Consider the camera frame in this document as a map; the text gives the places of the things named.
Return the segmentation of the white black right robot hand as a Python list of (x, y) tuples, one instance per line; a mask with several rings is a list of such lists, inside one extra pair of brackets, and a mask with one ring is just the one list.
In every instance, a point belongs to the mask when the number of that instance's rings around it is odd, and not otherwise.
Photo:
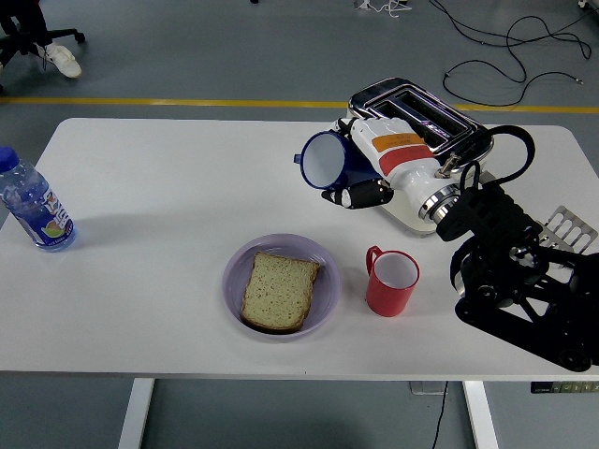
[(416, 212), (457, 194), (456, 183), (439, 174), (441, 164), (424, 139), (399, 118), (339, 121), (350, 141), (375, 171), (366, 181), (328, 189), (322, 197), (350, 210), (382, 206), (401, 191)]

